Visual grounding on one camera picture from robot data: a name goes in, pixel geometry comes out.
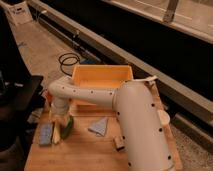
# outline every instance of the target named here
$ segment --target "gray floor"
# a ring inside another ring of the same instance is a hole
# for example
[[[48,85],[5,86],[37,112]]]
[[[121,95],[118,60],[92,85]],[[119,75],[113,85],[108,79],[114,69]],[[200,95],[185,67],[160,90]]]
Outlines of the gray floor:
[[[58,57],[73,51],[54,35],[31,22],[19,27],[12,27],[23,59],[32,74],[44,76],[44,87],[49,82],[62,76],[59,70]],[[182,133],[182,130],[171,125],[183,162],[184,171],[212,171],[213,156],[196,141]]]

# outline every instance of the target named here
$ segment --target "black cable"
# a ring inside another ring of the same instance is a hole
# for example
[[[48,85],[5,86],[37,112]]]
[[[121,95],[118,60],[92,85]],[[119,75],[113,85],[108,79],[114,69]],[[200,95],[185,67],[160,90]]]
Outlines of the black cable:
[[[72,63],[66,63],[67,60],[70,60],[70,59],[75,59],[75,61]],[[72,76],[70,73],[67,73],[66,71],[64,71],[63,66],[72,66],[72,65],[79,63],[80,57],[76,53],[69,52],[69,53],[64,53],[63,55],[59,56],[58,61],[60,63],[61,72],[63,72],[65,75]]]

